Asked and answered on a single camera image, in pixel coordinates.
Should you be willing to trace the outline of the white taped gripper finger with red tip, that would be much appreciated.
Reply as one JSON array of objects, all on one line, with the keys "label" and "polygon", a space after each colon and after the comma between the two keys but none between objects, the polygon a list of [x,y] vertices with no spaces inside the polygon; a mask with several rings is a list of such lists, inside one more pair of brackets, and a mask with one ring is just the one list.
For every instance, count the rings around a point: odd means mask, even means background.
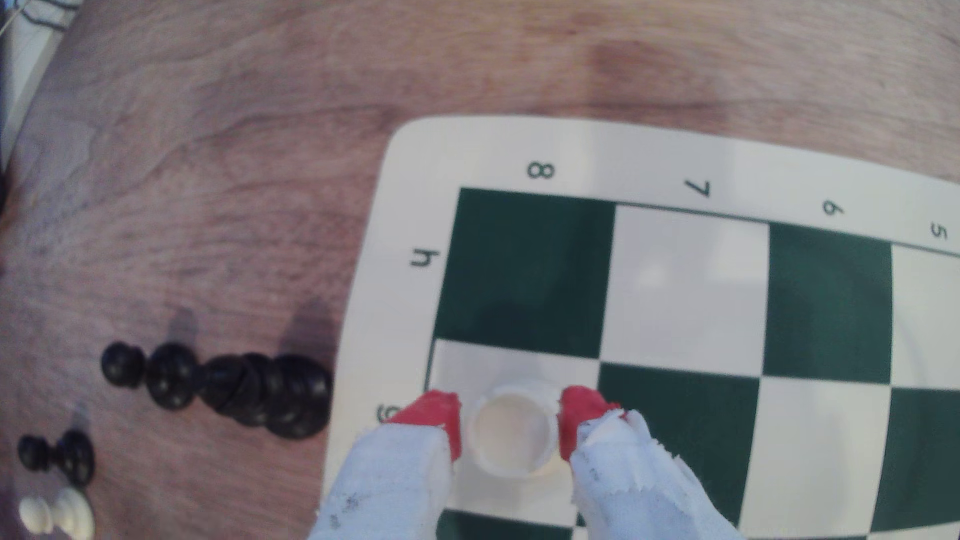
[{"label": "white taped gripper finger with red tip", "polygon": [[308,539],[436,539],[461,455],[459,396],[425,392],[356,439]]},{"label": "white taped gripper finger with red tip", "polygon": [[743,539],[636,410],[582,385],[558,399],[558,451],[590,539]]}]

